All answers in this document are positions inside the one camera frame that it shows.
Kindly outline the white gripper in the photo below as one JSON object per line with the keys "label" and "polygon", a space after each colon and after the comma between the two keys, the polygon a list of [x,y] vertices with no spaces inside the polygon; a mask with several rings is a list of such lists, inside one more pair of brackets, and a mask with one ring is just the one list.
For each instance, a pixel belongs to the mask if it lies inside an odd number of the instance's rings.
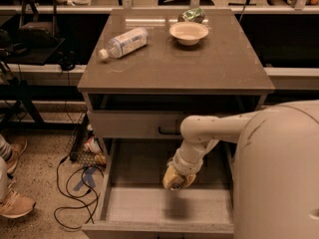
{"label": "white gripper", "polygon": [[167,163],[162,185],[168,189],[171,182],[184,176],[182,187],[188,188],[196,179],[196,174],[200,171],[203,164],[203,155],[193,149],[182,149],[181,147],[175,152],[172,160]]}

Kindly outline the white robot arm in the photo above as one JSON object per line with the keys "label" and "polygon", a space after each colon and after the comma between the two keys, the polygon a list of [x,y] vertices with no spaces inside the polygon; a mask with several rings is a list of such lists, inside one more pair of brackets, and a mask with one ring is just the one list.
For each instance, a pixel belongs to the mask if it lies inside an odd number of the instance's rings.
{"label": "white robot arm", "polygon": [[319,239],[319,101],[230,117],[189,116],[166,189],[189,187],[219,141],[234,142],[234,239]]}

